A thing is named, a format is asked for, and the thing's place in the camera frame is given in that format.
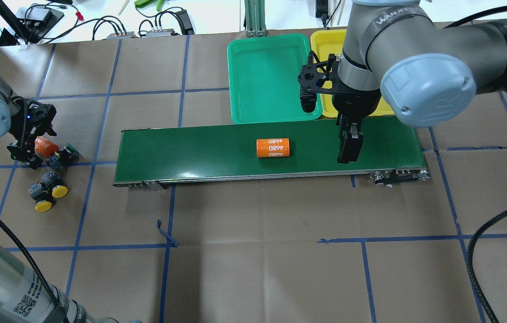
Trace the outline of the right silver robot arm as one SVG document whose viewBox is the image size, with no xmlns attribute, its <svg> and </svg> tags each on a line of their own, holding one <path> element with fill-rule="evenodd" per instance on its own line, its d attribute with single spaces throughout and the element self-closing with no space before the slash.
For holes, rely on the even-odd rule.
<svg viewBox="0 0 507 323">
<path fill-rule="evenodd" d="M 355 162 L 380 99 L 405 125 L 432 127 L 476 95 L 507 93 L 507 19 L 438 29 L 417 0 L 355 0 L 332 76 L 337 161 Z"/>
</svg>

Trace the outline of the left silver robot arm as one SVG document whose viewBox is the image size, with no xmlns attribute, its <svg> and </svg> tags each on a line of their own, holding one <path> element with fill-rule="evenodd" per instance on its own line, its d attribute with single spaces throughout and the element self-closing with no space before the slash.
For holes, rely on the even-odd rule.
<svg viewBox="0 0 507 323">
<path fill-rule="evenodd" d="M 52 133 L 55 109 L 18 96 L 0 75 L 0 137 L 12 134 L 13 156 L 35 165 L 34 139 Z M 0 323 L 115 323 L 96 318 L 50 284 L 28 249 L 0 219 Z"/>
</svg>

